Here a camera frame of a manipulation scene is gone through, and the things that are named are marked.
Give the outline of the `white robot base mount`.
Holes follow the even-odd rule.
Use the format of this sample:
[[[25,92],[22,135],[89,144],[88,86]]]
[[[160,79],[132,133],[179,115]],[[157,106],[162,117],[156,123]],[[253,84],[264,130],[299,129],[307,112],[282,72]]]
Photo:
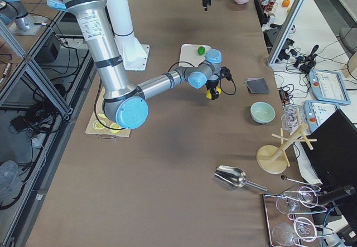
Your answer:
[[[145,71],[150,46],[141,44],[134,34],[128,0],[107,0],[107,10],[124,68]]]

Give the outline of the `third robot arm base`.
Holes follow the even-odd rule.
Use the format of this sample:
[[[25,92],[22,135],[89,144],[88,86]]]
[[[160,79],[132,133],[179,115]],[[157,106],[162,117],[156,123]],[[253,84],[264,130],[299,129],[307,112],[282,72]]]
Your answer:
[[[1,0],[1,22],[14,35],[35,36],[41,29],[28,14],[21,0]]]

